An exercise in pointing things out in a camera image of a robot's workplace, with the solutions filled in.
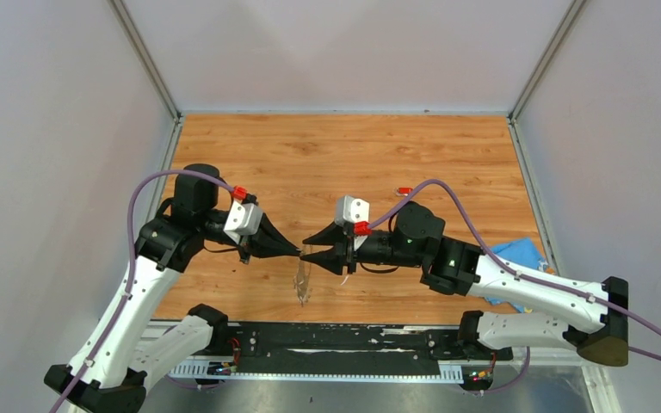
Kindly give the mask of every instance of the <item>white wall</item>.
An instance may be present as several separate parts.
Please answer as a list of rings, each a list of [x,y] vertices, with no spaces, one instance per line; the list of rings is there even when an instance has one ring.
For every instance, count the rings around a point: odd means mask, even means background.
[[[631,308],[661,325],[661,2],[592,0],[520,124],[561,269],[628,279]],[[623,411],[661,411],[661,363],[632,354],[611,373]]]
[[[0,0],[0,412],[56,399],[44,373],[115,291],[171,123],[108,2]]]
[[[508,111],[570,0],[126,0],[182,110]]]

